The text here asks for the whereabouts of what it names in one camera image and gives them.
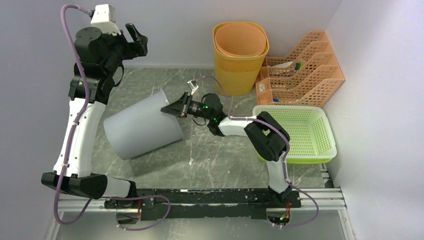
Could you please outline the large grey plastic bucket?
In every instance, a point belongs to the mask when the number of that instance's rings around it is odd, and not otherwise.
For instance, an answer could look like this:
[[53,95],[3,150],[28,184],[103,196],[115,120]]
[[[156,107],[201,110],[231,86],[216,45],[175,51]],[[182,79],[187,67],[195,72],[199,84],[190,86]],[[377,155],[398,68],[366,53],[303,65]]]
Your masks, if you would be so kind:
[[161,112],[169,104],[160,89],[104,120],[107,140],[119,158],[133,159],[183,139],[177,118]]

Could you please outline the orange plastic bucket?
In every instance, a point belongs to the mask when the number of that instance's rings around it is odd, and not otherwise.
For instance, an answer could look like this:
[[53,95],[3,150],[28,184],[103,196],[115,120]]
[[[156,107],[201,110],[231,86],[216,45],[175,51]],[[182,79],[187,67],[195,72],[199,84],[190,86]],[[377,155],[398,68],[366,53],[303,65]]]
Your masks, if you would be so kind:
[[216,26],[214,44],[228,57],[255,57],[263,53],[267,37],[262,29],[251,22],[227,22]]

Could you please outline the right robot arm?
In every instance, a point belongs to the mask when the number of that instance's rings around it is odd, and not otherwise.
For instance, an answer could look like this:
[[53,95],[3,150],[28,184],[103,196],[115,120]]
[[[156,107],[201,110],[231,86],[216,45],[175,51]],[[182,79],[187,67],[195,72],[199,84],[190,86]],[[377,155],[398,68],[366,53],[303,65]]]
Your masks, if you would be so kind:
[[215,93],[205,94],[201,101],[185,92],[177,101],[160,109],[162,113],[178,118],[188,115],[207,121],[207,128],[214,136],[247,137],[259,156],[266,161],[270,202],[282,207],[292,191],[288,179],[286,156],[289,152],[290,136],[286,130],[266,111],[251,117],[231,117],[224,113],[220,98]]

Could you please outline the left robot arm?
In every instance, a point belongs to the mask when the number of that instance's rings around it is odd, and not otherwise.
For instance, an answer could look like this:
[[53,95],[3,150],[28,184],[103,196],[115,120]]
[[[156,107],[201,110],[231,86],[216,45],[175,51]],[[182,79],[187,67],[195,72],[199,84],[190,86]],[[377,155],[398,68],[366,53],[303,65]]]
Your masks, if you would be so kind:
[[103,33],[97,27],[86,27],[76,33],[74,47],[80,64],[74,66],[69,88],[69,117],[66,135],[52,171],[43,173],[41,183],[62,194],[100,199],[118,197],[126,208],[139,200],[136,184],[130,180],[108,177],[92,172],[92,152],[100,119],[110,93],[118,83],[113,77],[124,60],[144,57],[148,53],[148,38],[134,24],[126,29],[132,37]]

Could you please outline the yellow mesh waste basket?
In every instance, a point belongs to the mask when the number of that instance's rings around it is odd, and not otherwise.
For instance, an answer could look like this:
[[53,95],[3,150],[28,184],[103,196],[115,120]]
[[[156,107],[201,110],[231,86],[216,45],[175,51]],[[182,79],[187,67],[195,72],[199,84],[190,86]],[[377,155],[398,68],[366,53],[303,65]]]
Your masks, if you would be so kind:
[[232,57],[223,55],[217,50],[215,46],[213,30],[215,77],[223,86],[223,89],[228,96],[243,96],[251,92],[265,57],[267,56],[270,49],[267,34],[260,25],[248,21],[240,22],[253,23],[254,25],[260,27],[267,38],[266,48],[263,53],[258,56]]

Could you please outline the orange plastic file organizer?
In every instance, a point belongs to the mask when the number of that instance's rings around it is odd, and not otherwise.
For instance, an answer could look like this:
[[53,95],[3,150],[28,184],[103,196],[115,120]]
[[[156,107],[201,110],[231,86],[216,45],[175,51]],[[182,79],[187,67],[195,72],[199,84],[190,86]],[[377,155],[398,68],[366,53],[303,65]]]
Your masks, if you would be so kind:
[[[305,63],[295,71],[295,64]],[[258,105],[323,107],[345,78],[328,35],[307,32],[283,57],[266,56],[255,82]]]

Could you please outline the light green plastic basket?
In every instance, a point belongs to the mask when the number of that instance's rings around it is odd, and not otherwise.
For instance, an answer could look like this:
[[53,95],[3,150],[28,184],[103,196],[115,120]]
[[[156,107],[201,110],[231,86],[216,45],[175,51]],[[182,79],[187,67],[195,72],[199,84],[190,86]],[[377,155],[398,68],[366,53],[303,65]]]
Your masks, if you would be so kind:
[[289,164],[325,164],[337,155],[329,120],[316,106],[257,105],[252,113],[269,113],[289,134]]

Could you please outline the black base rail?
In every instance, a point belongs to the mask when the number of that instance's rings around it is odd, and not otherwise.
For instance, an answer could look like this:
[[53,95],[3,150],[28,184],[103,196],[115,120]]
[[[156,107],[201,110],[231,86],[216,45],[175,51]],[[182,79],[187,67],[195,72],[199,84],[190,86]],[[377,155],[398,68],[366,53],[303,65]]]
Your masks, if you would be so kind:
[[141,221],[196,218],[265,220],[271,209],[302,206],[300,194],[292,190],[279,196],[270,188],[147,189],[137,190],[141,200],[106,200],[104,208],[118,213],[140,213]]

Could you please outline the aluminium frame rail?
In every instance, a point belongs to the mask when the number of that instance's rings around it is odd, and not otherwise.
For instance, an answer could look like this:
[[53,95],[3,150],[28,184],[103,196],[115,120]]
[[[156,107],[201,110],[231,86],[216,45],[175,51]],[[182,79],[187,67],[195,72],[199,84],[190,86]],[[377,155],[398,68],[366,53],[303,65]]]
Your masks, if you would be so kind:
[[[310,211],[312,215],[315,215],[316,213],[324,213],[325,211],[334,211],[337,213],[337,217],[340,222],[339,226],[342,229],[344,239],[354,240],[356,238],[349,219],[347,204],[341,188],[303,188],[295,191],[299,193],[301,207],[286,207],[268,210],[267,219],[264,219],[266,223],[270,223],[272,226],[279,228],[282,226],[283,222],[290,217],[290,214],[295,211]],[[82,197],[63,195],[58,201],[59,215],[62,217],[65,213],[78,213],[84,208],[84,206],[87,206],[87,213],[114,213],[121,223],[128,221],[131,224],[135,224],[137,221],[141,221],[139,219],[141,216],[140,213],[119,213],[114,209],[105,209],[104,203],[106,200],[112,199],[103,197],[88,202]],[[176,218],[166,218],[163,216],[160,219],[170,220]]]

